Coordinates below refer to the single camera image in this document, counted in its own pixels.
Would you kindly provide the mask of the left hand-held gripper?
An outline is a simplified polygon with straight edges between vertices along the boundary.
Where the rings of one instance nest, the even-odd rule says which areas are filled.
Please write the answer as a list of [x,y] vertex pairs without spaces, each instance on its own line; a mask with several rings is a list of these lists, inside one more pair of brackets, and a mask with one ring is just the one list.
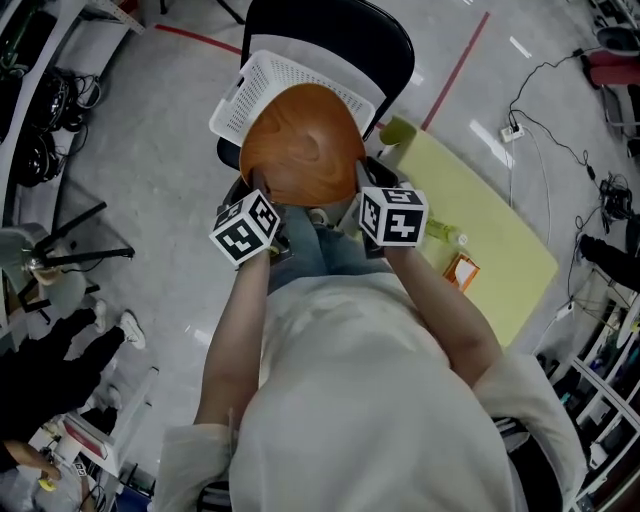
[[272,265],[293,256],[286,208],[271,202],[262,172],[251,173],[251,185],[238,178],[219,208],[209,238],[235,270],[263,251],[269,253]]

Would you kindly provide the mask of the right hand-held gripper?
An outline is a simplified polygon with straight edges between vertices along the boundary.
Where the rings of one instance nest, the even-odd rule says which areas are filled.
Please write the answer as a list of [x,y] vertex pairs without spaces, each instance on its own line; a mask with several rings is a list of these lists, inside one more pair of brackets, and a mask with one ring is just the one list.
[[377,157],[356,161],[356,191],[361,192],[359,228],[368,259],[384,256],[385,247],[421,245],[429,213],[424,193],[399,188],[408,178]]

